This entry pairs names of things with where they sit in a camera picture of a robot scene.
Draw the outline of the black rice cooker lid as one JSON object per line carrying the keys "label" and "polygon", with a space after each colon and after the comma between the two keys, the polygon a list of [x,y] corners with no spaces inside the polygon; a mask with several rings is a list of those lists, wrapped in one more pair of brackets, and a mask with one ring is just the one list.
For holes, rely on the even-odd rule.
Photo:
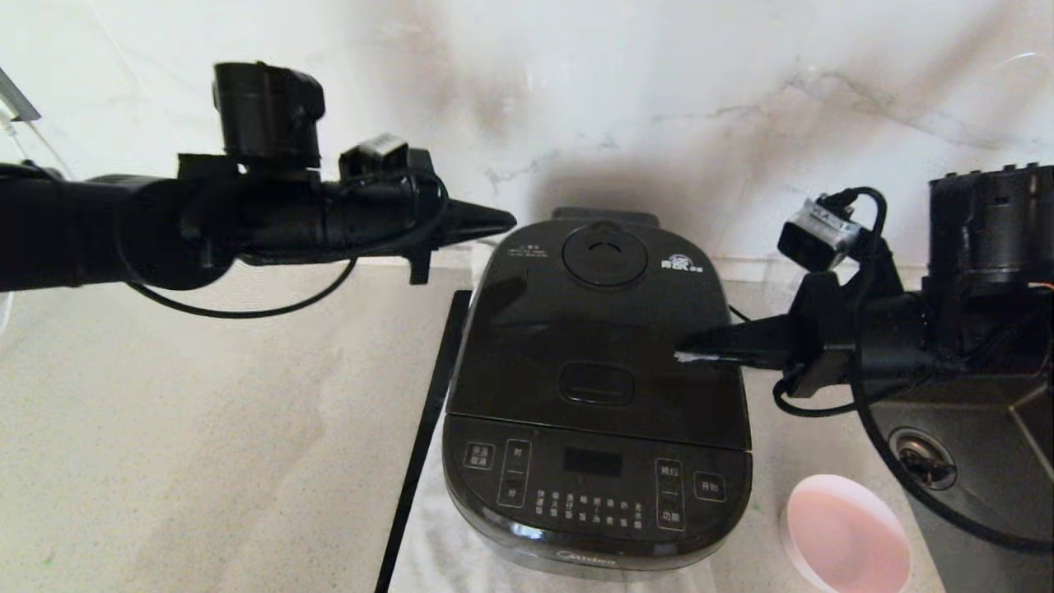
{"label": "black rice cooker lid", "polygon": [[711,260],[655,215],[560,207],[493,252],[449,412],[747,451],[741,371],[675,356],[730,323]]}

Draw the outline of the pink bowl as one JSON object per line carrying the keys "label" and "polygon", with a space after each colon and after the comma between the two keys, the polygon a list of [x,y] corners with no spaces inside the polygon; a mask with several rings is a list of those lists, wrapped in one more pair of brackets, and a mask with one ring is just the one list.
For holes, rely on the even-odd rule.
{"label": "pink bowl", "polygon": [[907,533],[868,488],[813,475],[790,489],[780,517],[790,566],[822,593],[904,593],[912,571]]}

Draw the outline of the black rice cooker body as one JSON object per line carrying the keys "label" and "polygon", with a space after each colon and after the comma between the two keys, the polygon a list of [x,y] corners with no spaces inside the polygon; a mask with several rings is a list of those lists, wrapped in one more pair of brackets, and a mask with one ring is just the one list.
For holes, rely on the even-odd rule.
{"label": "black rice cooker body", "polygon": [[445,488],[497,553],[557,571],[663,572],[725,543],[752,495],[749,451],[448,414]]}

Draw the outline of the metal sink drain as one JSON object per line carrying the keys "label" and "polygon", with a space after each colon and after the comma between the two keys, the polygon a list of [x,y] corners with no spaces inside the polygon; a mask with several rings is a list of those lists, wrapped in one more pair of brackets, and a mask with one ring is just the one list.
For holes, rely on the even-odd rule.
{"label": "metal sink drain", "polygon": [[951,451],[928,432],[914,427],[897,428],[889,435],[889,446],[923,488],[942,492],[958,481],[958,464]]}

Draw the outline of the steel sink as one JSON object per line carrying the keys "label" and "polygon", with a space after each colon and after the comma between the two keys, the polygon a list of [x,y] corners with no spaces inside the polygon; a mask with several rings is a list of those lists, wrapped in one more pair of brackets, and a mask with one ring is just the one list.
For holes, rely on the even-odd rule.
{"label": "steel sink", "polygon": [[[893,453],[949,463],[943,473],[914,470],[937,502],[987,528],[1054,541],[1050,380],[932,381],[891,395],[872,414]],[[910,505],[946,593],[1054,593],[1054,554],[985,543]]]}

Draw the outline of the white towel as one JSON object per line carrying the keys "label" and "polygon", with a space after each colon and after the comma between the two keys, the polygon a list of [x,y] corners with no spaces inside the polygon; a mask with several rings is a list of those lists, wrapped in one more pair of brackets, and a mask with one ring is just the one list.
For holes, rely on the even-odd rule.
{"label": "white towel", "polygon": [[[458,286],[455,290],[472,286]],[[453,297],[444,297],[448,315]],[[709,562],[669,572],[600,571],[527,558],[485,543],[456,511],[441,469],[441,424],[428,450],[389,593],[718,593]]]}

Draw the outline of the dark wall socket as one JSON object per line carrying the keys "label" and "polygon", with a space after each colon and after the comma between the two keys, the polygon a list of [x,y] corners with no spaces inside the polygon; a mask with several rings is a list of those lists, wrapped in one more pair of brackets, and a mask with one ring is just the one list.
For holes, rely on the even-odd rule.
{"label": "dark wall socket", "polygon": [[8,108],[11,121],[34,123],[42,118],[39,110],[30,101],[30,97],[16,85],[3,68],[0,68],[0,101]]}

